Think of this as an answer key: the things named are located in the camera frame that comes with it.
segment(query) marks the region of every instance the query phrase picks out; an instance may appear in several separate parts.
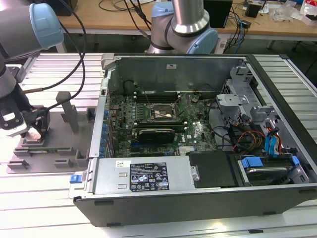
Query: red wire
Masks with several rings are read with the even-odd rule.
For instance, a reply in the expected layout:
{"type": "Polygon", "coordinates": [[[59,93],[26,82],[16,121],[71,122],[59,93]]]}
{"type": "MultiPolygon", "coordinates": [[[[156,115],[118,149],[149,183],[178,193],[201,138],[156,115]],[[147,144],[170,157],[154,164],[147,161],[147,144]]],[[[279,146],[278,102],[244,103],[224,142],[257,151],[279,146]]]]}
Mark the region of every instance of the red wire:
{"type": "Polygon", "coordinates": [[[278,146],[277,146],[278,153],[282,154],[282,139],[278,134],[276,134],[276,137],[278,138],[278,146]]]}
{"type": "MultiPolygon", "coordinates": [[[[260,134],[262,137],[265,138],[265,136],[263,135],[263,133],[261,133],[261,132],[259,132],[259,131],[256,131],[256,130],[248,130],[248,131],[245,131],[245,132],[242,133],[242,135],[239,137],[239,139],[238,139],[238,141],[237,141],[237,144],[238,144],[239,141],[242,139],[242,137],[243,137],[243,135],[244,135],[245,133],[251,133],[251,132],[258,133],[258,134],[260,134]]],[[[237,148],[237,145],[235,145],[235,146],[232,148],[232,151],[234,151],[235,148],[237,148]]]]}

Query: power supply label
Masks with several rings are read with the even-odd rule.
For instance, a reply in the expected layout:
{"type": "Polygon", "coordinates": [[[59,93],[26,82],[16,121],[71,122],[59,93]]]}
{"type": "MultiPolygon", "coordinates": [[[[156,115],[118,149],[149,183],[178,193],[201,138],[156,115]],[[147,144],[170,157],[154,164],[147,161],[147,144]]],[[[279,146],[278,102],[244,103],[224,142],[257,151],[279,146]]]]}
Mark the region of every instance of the power supply label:
{"type": "Polygon", "coordinates": [[[166,163],[130,164],[130,190],[169,190],[166,163]]]}

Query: tabletop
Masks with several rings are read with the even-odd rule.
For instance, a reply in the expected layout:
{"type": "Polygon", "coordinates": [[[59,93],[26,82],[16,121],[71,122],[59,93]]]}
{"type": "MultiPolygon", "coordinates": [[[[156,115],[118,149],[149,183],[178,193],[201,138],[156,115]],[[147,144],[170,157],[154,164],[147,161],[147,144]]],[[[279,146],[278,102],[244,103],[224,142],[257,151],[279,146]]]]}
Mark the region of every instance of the tabletop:
{"type": "MultiPolygon", "coordinates": [[[[127,11],[105,11],[99,8],[99,2],[101,0],[78,0],[78,5],[75,9],[76,13],[83,21],[87,29],[112,29],[112,30],[135,30],[135,26],[127,11]]],[[[246,21],[251,22],[251,27],[248,30],[248,34],[256,35],[278,35],[278,36],[302,36],[302,37],[316,37],[317,27],[308,26],[304,22],[293,19],[291,22],[274,22],[268,14],[258,14],[256,18],[246,17],[245,12],[237,7],[241,0],[233,1],[233,8],[235,12],[246,21]]],[[[125,7],[123,2],[118,4],[120,7],[125,7]]],[[[148,20],[151,20],[151,11],[153,3],[148,3],[142,6],[144,14],[148,20]]],[[[110,10],[116,10],[111,0],[104,0],[101,3],[101,7],[110,10]]],[[[143,20],[135,13],[132,15],[137,25],[147,30],[147,27],[143,20]]],[[[76,18],[72,16],[59,17],[60,21],[66,28],[80,28],[80,25],[76,18]]],[[[225,28],[217,28],[218,33],[234,33],[236,25],[234,20],[230,19],[227,22],[225,28]]]]}

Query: motherboard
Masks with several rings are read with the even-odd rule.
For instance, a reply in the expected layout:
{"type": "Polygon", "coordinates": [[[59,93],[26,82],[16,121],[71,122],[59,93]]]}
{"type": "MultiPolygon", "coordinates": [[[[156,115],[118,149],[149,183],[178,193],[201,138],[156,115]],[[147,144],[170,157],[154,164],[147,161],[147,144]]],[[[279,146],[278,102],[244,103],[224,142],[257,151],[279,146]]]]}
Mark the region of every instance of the motherboard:
{"type": "Polygon", "coordinates": [[[178,156],[217,148],[207,122],[211,100],[188,92],[111,95],[108,126],[113,157],[178,156]]]}

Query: screw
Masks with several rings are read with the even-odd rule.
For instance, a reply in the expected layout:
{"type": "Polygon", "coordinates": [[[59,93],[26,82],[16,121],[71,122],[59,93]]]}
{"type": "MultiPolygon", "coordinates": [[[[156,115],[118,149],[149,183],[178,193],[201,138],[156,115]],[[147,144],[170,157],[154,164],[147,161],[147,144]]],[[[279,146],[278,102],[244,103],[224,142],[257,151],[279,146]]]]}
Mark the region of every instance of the screw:
{"type": "Polygon", "coordinates": [[[199,177],[198,177],[197,174],[193,174],[193,180],[194,180],[195,182],[199,181],[199,177]]]}

